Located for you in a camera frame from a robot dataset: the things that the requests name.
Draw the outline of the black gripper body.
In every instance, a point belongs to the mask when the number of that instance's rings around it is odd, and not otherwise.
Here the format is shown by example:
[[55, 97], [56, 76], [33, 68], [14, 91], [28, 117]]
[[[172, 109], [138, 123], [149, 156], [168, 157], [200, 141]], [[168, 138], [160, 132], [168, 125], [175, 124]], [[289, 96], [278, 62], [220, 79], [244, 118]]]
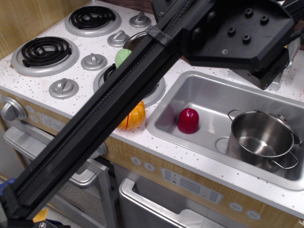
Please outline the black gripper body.
[[231, 72], [244, 79], [256, 87], [265, 90], [289, 65], [289, 51], [283, 48], [279, 56], [265, 69], [258, 72], [249, 70], [231, 69]]

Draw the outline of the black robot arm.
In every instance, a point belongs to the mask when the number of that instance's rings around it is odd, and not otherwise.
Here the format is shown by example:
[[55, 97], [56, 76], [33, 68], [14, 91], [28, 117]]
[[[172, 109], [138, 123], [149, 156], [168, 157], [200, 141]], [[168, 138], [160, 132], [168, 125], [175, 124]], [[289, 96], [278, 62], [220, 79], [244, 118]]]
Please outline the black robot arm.
[[[286, 28], [273, 33], [274, 41], [263, 45], [263, 55], [257, 60], [222, 57], [207, 61], [203, 53], [207, 41], [227, 22], [229, 13], [249, 5], [283, 13], [288, 19]], [[293, 17], [274, 0], [177, 0], [147, 32], [143, 44], [110, 81], [88, 100], [16, 181], [4, 188], [0, 198], [3, 227], [31, 227], [36, 214], [180, 57], [193, 66], [260, 70], [263, 61], [273, 63], [295, 37]]]

